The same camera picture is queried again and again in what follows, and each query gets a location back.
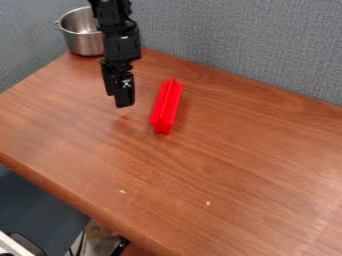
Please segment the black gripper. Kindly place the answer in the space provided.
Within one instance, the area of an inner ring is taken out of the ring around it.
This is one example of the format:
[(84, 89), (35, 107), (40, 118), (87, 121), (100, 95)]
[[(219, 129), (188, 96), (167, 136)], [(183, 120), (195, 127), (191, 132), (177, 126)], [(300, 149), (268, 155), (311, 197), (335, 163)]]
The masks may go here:
[(100, 67), (105, 92), (108, 96), (115, 96), (116, 107), (124, 108), (135, 103), (133, 74), (128, 71), (132, 62), (141, 57), (139, 26), (133, 21), (117, 24), (100, 22), (99, 30), (104, 45)]

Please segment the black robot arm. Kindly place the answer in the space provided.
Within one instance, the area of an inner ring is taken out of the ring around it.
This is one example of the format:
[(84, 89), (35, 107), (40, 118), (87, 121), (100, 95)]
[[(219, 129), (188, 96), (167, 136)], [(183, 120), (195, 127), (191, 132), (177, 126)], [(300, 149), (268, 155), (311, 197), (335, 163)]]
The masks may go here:
[(103, 35), (101, 75), (108, 96), (117, 108), (135, 104), (131, 63), (141, 57), (137, 23), (129, 18), (131, 0), (88, 0)]

